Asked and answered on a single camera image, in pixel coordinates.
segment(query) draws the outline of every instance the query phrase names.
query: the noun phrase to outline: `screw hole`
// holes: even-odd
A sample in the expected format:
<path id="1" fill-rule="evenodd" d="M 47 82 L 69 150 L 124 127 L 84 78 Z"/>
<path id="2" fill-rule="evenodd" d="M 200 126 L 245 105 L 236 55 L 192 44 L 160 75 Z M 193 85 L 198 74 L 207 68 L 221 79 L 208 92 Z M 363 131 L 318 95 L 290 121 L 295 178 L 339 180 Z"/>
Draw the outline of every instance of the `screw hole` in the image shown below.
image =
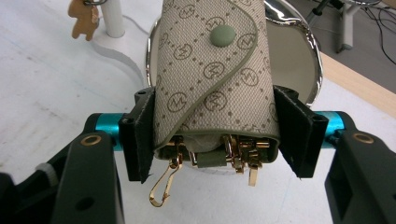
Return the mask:
<path id="1" fill-rule="evenodd" d="M 95 200 L 91 197 L 83 198 L 79 200 L 78 203 L 76 203 L 76 210 L 85 211 L 87 209 L 90 209 L 93 206 L 94 202 Z"/>
<path id="2" fill-rule="evenodd" d="M 99 135 L 90 135 L 82 139 L 81 144 L 85 147 L 90 147 L 100 143 L 101 140 L 102 137 Z"/>

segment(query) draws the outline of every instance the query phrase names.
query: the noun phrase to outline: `black cable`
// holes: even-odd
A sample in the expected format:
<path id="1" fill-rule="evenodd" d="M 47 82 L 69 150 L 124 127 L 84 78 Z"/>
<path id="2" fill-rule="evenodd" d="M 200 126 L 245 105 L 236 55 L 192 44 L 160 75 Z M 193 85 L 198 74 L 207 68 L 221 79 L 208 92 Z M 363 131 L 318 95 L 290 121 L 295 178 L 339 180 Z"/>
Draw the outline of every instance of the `black cable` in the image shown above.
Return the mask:
<path id="1" fill-rule="evenodd" d="M 368 15 L 368 17 L 369 17 L 371 20 L 375 21 L 376 25 L 377 25 L 378 28 L 379 28 L 380 46 L 381 46 L 382 52 L 384 52 L 385 56 L 386 56 L 392 63 L 394 63 L 394 64 L 396 65 L 396 62 L 393 61 L 393 60 L 388 56 L 387 52 L 386 52 L 385 49 L 384 49 L 384 34 L 383 34 L 383 32 L 382 32 L 382 28 L 381 28 L 381 24 L 380 24 L 380 22 L 379 22 L 379 19 L 376 18 L 376 16 L 375 16 L 375 14 L 373 13 L 373 11 L 372 11 L 370 8 L 368 8 L 368 7 L 366 7 L 366 8 L 364 9 L 364 12 Z"/>

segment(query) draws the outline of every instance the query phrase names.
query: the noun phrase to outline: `gold hardware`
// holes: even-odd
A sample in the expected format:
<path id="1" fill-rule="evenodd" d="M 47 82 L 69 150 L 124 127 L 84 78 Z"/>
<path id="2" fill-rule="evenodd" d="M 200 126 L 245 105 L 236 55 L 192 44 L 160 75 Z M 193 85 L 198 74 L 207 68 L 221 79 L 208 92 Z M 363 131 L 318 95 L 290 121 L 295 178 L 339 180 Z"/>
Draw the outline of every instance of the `gold hardware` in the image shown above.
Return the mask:
<path id="1" fill-rule="evenodd" d="M 238 135 L 224 135 L 226 161 L 229 161 L 237 174 L 243 174 L 245 163 L 249 168 L 250 186 L 255 186 L 258 169 L 262 168 L 261 153 L 270 147 L 267 138 L 253 138 Z"/>
<path id="2" fill-rule="evenodd" d="M 151 202 L 151 204 L 155 207 L 161 207 L 163 206 L 163 204 L 165 203 L 166 199 L 169 198 L 169 190 L 172 186 L 172 182 L 173 182 L 173 178 L 175 173 L 181 169 L 182 167 L 182 163 L 183 163 L 183 155 L 182 153 L 178 150 L 178 147 L 181 145 L 180 144 L 180 139 L 176 138 L 174 139 L 174 142 L 172 143 L 173 146 L 175 146 L 177 148 L 177 157 L 173 158 L 171 160 L 169 160 L 169 165 L 165 170 L 165 173 L 163 173 L 163 175 L 160 177 L 160 179 L 157 181 L 157 183 L 154 185 L 154 187 L 152 188 L 150 194 L 149 194 L 149 201 Z M 173 171 L 169 177 L 168 177 L 168 181 L 166 182 L 166 186 L 165 186 L 165 191 L 163 192 L 163 198 L 162 201 L 159 203 L 155 200 L 155 191 L 157 190 L 159 184 L 161 183 L 161 181 L 163 180 L 163 178 L 166 176 L 166 174 L 168 173 L 168 171 L 170 170 L 175 170 Z"/>

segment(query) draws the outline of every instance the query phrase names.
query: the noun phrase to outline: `monogram pattern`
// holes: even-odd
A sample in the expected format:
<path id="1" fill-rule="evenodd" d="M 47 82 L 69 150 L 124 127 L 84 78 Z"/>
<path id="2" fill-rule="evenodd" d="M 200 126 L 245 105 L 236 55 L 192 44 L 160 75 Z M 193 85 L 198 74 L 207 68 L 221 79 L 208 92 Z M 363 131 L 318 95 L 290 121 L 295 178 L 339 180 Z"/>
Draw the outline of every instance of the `monogram pattern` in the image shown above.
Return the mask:
<path id="1" fill-rule="evenodd" d="M 160 25 L 155 147 L 175 134 L 236 133 L 277 141 L 262 0 L 165 0 Z M 219 25 L 234 28 L 225 48 Z"/>

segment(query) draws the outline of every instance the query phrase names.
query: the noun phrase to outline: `white cylinder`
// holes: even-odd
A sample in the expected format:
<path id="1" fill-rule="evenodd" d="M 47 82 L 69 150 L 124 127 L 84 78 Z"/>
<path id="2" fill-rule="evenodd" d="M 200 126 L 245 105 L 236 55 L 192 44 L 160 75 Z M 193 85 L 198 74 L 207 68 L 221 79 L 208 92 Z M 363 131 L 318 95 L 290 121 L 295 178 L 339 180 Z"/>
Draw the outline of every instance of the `white cylinder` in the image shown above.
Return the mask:
<path id="1" fill-rule="evenodd" d="M 107 34 L 113 38 L 122 37 L 125 34 L 121 13 L 120 0 L 107 0 L 101 5 L 103 19 Z"/>

